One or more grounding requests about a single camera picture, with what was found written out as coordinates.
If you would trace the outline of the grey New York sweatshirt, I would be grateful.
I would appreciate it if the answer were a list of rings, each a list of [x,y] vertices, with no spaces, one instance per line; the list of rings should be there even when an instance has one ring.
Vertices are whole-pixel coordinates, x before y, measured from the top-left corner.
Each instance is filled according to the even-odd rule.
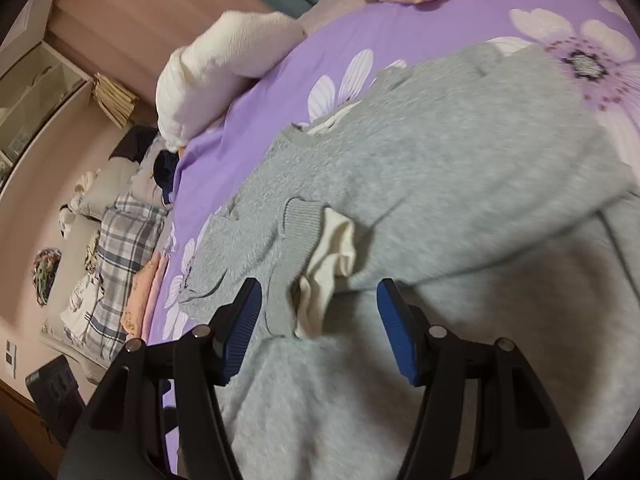
[[[638,412],[638,183],[541,48],[384,70],[278,134],[191,248],[191,318],[246,278],[264,292],[218,393],[244,478],[396,476],[421,393],[378,315],[383,278],[461,338],[512,339],[586,474]]]

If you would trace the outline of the pink orange cloth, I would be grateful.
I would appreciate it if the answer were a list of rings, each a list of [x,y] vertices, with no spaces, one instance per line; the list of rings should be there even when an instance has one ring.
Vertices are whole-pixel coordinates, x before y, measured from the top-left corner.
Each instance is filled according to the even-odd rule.
[[[128,340],[149,340],[152,318],[160,294],[168,255],[154,252],[151,260],[134,276],[130,294],[120,318],[120,325]]]

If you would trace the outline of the plaid grey pillow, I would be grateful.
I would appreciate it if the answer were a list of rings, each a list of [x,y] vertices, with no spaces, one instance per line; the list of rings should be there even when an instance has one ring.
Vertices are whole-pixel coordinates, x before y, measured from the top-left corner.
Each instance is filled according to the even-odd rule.
[[[63,334],[95,360],[114,359],[127,338],[122,314],[134,276],[150,262],[165,226],[166,212],[122,193],[102,217],[93,263],[76,280],[60,314]]]

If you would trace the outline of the beige pillow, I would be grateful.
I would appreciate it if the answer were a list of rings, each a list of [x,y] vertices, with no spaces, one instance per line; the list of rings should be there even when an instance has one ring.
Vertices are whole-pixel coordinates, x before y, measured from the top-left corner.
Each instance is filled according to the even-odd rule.
[[[78,212],[85,217],[101,220],[106,208],[111,206],[120,194],[128,192],[129,182],[138,169],[139,164],[128,158],[110,158],[82,196]]]

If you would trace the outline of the dark navy garment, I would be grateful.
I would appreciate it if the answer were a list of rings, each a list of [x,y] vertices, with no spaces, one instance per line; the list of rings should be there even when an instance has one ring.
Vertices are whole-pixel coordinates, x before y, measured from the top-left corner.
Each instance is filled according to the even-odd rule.
[[[138,202],[166,210],[172,207],[179,156],[168,151],[157,128],[132,126],[110,159],[124,164],[128,191]]]

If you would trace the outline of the tan straw broom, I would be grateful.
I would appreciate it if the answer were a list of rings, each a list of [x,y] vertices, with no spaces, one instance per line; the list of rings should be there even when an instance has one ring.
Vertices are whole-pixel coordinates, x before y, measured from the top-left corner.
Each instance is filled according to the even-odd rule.
[[[139,98],[118,81],[100,73],[93,75],[92,96],[106,117],[119,129],[130,123]]]

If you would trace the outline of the white display shelf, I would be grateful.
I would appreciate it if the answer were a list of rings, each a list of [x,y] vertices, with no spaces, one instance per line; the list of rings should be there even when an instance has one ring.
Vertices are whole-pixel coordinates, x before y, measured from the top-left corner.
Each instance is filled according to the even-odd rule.
[[[41,41],[1,77],[1,184],[68,102],[91,91],[92,78]]]

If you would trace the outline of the purple floral bed sheet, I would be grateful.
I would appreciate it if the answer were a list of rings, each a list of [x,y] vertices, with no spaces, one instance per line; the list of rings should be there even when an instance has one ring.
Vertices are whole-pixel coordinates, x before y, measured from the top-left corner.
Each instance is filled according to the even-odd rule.
[[[492,44],[538,47],[567,76],[639,186],[639,41],[597,0],[442,0],[374,4],[319,30],[236,100],[222,124],[194,140],[177,172],[171,262],[154,340],[199,322],[179,304],[206,220],[235,196],[274,138],[358,102],[390,68],[408,68]]]

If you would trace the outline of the white wall switch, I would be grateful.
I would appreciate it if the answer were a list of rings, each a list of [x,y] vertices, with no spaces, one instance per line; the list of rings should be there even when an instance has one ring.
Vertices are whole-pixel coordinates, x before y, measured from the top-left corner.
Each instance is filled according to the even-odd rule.
[[[4,366],[6,367],[6,374],[9,377],[16,377],[16,357],[17,346],[14,342],[7,340],[4,347]]]

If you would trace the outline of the colourful wall ornament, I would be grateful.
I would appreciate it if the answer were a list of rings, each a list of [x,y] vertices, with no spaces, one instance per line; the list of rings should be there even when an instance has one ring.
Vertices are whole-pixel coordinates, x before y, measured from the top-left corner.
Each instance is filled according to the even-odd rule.
[[[61,257],[62,252],[58,248],[41,249],[35,256],[32,264],[32,284],[40,307],[44,307],[48,302]]]

